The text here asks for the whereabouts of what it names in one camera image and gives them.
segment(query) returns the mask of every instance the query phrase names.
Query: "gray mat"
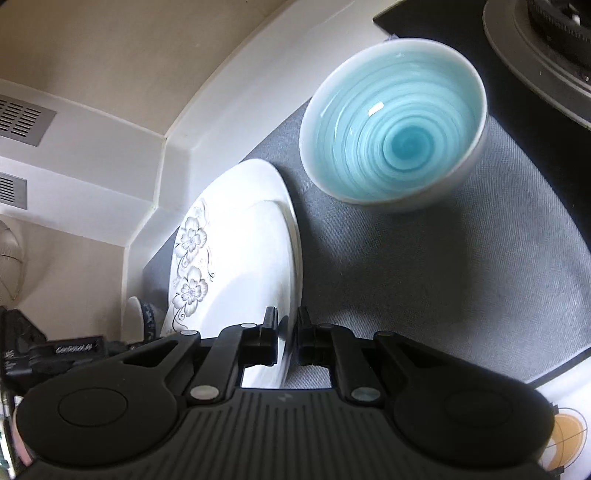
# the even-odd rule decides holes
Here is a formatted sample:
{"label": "gray mat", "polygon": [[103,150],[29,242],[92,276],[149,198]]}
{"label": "gray mat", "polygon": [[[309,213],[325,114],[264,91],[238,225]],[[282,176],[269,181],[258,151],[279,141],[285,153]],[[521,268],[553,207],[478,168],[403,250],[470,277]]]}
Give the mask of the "gray mat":
{"label": "gray mat", "polygon": [[[316,323],[371,337],[389,329],[521,380],[591,343],[591,257],[550,186],[492,120],[491,144],[453,197],[383,215],[327,196],[306,176],[302,106],[247,158],[276,166],[291,193],[304,260],[302,304]],[[290,368],[287,387],[327,387]]]}

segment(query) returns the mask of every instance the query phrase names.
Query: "floral plate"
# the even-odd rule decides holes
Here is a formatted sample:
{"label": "floral plate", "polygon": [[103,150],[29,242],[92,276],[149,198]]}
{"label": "floral plate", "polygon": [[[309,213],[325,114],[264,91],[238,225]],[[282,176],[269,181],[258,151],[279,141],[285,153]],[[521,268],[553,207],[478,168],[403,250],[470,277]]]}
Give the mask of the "floral plate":
{"label": "floral plate", "polygon": [[[291,338],[302,276],[296,216],[281,176],[265,161],[244,161],[206,188],[178,230],[161,334],[195,329],[217,336],[225,326],[261,323],[264,307],[275,305],[280,318],[288,316],[284,335]],[[243,385],[279,387],[289,350],[286,344],[272,374],[248,369]]]}

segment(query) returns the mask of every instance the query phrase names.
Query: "round pad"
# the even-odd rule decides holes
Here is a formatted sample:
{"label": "round pad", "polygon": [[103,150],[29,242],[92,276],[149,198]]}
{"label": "round pad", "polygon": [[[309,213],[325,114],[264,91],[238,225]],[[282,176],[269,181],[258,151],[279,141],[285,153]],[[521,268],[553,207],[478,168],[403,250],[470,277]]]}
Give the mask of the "round pad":
{"label": "round pad", "polygon": [[100,427],[120,419],[127,410],[127,400],[115,390],[87,388],[62,398],[58,410],[72,425]]}
{"label": "round pad", "polygon": [[17,428],[37,458],[87,468],[155,447],[177,416],[157,368],[103,361],[33,388],[19,406]]}

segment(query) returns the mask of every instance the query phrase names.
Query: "wall vent grille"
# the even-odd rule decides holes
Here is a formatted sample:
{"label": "wall vent grille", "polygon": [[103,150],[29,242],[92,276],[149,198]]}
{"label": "wall vent grille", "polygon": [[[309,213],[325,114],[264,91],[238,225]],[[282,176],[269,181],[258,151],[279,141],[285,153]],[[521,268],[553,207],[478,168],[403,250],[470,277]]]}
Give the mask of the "wall vent grille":
{"label": "wall vent grille", "polygon": [[36,147],[55,115],[53,110],[0,95],[0,137]]}
{"label": "wall vent grille", "polygon": [[27,181],[0,173],[0,203],[27,210]]}

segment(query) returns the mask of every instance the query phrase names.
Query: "bowl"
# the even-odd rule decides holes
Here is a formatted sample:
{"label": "bowl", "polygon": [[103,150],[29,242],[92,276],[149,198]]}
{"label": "bowl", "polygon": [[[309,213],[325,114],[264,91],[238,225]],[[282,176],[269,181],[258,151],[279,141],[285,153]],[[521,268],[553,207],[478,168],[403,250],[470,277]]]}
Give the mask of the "bowl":
{"label": "bowl", "polygon": [[312,97],[300,129],[310,180],[353,205],[409,211],[463,183],[486,141],[482,79],[459,52],[401,38],[341,64]]}

